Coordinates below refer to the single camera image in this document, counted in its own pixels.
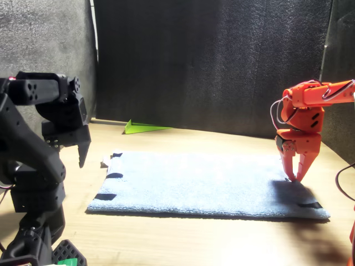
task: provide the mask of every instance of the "black backdrop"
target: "black backdrop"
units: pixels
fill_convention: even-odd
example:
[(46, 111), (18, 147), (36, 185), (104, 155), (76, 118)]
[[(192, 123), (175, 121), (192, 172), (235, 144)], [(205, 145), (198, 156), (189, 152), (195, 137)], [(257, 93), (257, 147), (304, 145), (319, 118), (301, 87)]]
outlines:
[(320, 74), (331, 0), (95, 1), (97, 118), (274, 137), (283, 89)]
[[(322, 80), (355, 79), (355, 1), (334, 0), (324, 53)], [(354, 103), (325, 108), (322, 138), (348, 163), (355, 161)]]
[[(81, 81), (88, 116), (95, 105), (97, 53), (89, 0), (0, 1), (0, 77), (54, 72)], [(34, 106), (18, 107), (42, 136)]]

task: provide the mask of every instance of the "green object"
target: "green object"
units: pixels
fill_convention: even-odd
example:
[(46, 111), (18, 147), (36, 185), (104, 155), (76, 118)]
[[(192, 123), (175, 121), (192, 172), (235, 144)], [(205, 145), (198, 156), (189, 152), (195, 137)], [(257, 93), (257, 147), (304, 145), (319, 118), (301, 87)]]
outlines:
[(58, 262), (57, 265), (77, 266), (78, 265), (78, 259), (74, 258), (74, 259), (61, 260), (60, 262)]
[(125, 125), (124, 127), (124, 132), (126, 134), (133, 134), (133, 133), (155, 131), (155, 130), (162, 130), (162, 129), (172, 129), (172, 127), (133, 123), (132, 120), (129, 120), (127, 125)]

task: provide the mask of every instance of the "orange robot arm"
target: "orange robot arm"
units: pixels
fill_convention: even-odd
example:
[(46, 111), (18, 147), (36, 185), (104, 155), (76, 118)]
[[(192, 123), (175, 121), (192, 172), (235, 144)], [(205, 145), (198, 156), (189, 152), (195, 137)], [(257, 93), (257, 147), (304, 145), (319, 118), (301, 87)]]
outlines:
[[(283, 102), (282, 124), (289, 124), (294, 129), (277, 129), (275, 138), (280, 152), (283, 169), (291, 181), (302, 181), (309, 167), (318, 156), (321, 147), (321, 135), (324, 109), (338, 103), (354, 101), (355, 80), (340, 83), (321, 83), (310, 80), (300, 83), (283, 92), (277, 109)], [(293, 174), (292, 158), (300, 154), (297, 175)]]

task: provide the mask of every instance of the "wooden table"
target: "wooden table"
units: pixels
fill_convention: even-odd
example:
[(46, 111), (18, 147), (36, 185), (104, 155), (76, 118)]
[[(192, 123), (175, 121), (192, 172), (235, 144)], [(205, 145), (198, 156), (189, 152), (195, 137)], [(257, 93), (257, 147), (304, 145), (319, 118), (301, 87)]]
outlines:
[[(273, 140), (182, 129), (123, 135), (123, 124), (90, 124), (92, 144), (83, 169), (76, 147), (62, 150), (67, 167), (63, 203), (67, 225), (61, 239), (70, 239), (89, 265), (346, 265), (354, 203), (334, 183), (347, 164), (322, 145), (303, 184), (329, 210), (330, 222), (309, 220), (151, 218), (85, 214), (105, 179), (103, 156), (115, 148), (135, 151), (213, 152), (278, 155)], [(341, 184), (355, 195), (355, 170), (341, 175)], [(0, 240), (8, 245), (22, 214), (11, 197), (0, 206)]]

